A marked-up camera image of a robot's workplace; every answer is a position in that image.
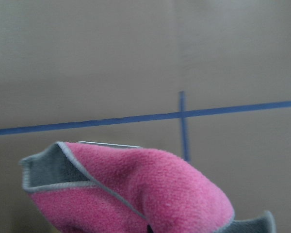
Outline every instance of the vertical blue tape line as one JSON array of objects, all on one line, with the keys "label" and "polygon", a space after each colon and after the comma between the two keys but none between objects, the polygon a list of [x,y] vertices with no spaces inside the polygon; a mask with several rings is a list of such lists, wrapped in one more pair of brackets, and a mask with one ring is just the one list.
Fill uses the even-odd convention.
[{"label": "vertical blue tape line", "polygon": [[180,122],[181,122],[181,135],[182,135],[182,149],[183,159],[186,162],[190,162],[190,150],[189,150],[189,139],[188,139],[188,127],[185,118],[185,93],[180,92]]}]

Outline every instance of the gray fabric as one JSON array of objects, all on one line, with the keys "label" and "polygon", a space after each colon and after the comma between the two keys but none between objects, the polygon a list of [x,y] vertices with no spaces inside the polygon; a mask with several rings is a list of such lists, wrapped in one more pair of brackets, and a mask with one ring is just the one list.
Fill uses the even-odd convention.
[{"label": "gray fabric", "polygon": [[276,233],[275,220],[271,212],[251,220],[233,221],[227,228],[216,233]]},{"label": "gray fabric", "polygon": [[89,180],[67,160],[57,144],[24,159],[22,164],[30,170],[28,187]]}]

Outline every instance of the gray fleece lining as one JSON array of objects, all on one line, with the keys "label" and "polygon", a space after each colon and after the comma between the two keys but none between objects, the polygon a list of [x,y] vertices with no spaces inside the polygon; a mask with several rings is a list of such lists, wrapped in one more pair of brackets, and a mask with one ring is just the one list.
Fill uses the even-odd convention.
[{"label": "gray fleece lining", "polygon": [[228,227],[224,227],[215,233],[276,233],[276,226],[272,213],[265,211],[261,217],[233,221]]},{"label": "gray fleece lining", "polygon": [[67,160],[57,144],[20,161],[23,165],[23,189],[28,193],[62,188],[95,186]]}]

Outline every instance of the blue painter's tape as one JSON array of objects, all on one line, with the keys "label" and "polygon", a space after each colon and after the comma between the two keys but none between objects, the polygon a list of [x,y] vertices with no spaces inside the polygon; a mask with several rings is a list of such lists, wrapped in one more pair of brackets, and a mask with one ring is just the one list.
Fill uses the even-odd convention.
[{"label": "blue painter's tape", "polygon": [[73,128],[93,127],[93,126],[99,126],[99,125],[125,124],[125,123],[133,123],[133,122],[152,121],[152,120],[175,119],[175,118],[181,118],[181,114],[183,114],[182,117],[199,117],[199,116],[207,116],[207,115],[257,111],[257,110],[276,109],[276,108],[288,108],[288,107],[291,107],[291,101],[262,103],[262,104],[253,104],[253,105],[224,107],[224,108],[212,108],[212,109],[203,109],[203,110],[191,110],[191,111],[183,111],[182,113],[174,112],[174,113],[167,113],[167,114],[128,116],[124,118],[89,120],[89,121],[82,121],[82,122],[68,122],[68,123],[59,123],[59,124],[8,128],[8,129],[0,129],[0,135],[16,134],[16,133],[32,133],[32,132],[50,131],[50,130],[64,130],[64,129],[73,129]]},{"label": "blue painter's tape", "polygon": [[181,135],[182,135],[182,149],[183,149],[183,159],[188,163],[190,159],[189,151],[189,139],[188,139],[188,127],[185,118],[185,93],[180,92],[180,122],[181,122]]}]

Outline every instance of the fleece cloth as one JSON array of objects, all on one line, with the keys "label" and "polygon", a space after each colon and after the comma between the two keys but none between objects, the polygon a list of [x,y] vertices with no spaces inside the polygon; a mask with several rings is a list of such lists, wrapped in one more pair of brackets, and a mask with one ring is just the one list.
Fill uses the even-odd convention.
[{"label": "fleece cloth", "polygon": [[224,192],[163,150],[56,142],[21,164],[24,190],[64,233],[275,233],[270,212],[234,221]]}]

